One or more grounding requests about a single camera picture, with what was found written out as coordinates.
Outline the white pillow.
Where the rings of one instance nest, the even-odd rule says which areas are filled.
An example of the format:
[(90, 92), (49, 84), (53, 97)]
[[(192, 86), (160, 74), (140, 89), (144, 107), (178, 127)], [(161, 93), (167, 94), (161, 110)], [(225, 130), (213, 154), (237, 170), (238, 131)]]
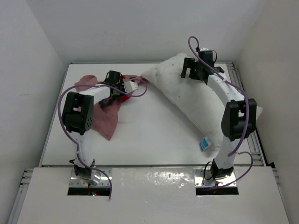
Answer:
[(225, 106), (204, 82), (181, 78), (185, 53), (179, 53), (141, 74), (155, 85), (211, 141), (215, 151), (221, 147), (221, 120)]

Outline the pink patterned pillowcase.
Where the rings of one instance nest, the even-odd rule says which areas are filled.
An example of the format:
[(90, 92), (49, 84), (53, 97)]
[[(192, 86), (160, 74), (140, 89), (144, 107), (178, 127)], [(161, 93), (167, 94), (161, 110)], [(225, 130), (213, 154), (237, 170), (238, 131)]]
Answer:
[[(74, 85), (76, 86), (76, 91), (84, 91), (88, 87), (79, 87), (79, 85), (96, 85), (98, 82), (96, 76), (86, 75)], [(118, 124), (118, 111), (121, 104), (129, 99), (130, 97), (123, 96), (111, 105), (96, 104), (93, 112), (92, 129), (97, 131), (106, 140), (111, 140)]]

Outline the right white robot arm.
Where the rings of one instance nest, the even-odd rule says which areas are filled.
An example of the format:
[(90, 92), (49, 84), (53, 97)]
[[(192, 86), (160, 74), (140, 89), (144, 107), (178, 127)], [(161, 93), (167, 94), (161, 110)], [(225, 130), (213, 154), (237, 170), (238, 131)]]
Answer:
[(181, 77), (203, 81), (225, 107), (221, 120), (223, 140), (210, 167), (211, 178), (222, 179), (232, 174), (235, 154), (242, 142), (256, 129), (257, 103), (232, 84), (221, 67), (214, 65), (213, 51), (197, 47), (193, 53), (196, 58), (184, 59)]

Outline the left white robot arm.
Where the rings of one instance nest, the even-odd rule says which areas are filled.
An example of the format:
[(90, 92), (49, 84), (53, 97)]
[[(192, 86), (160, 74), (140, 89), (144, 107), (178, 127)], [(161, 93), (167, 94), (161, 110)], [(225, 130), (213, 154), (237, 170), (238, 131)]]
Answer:
[(58, 109), (58, 116), (63, 131), (76, 145), (76, 157), (70, 162), (77, 176), (87, 180), (99, 173), (94, 158), (89, 155), (88, 134), (95, 130), (111, 140), (118, 124), (118, 111), (129, 98), (126, 94), (125, 77), (113, 70), (103, 81), (85, 75), (61, 94), (65, 103)]

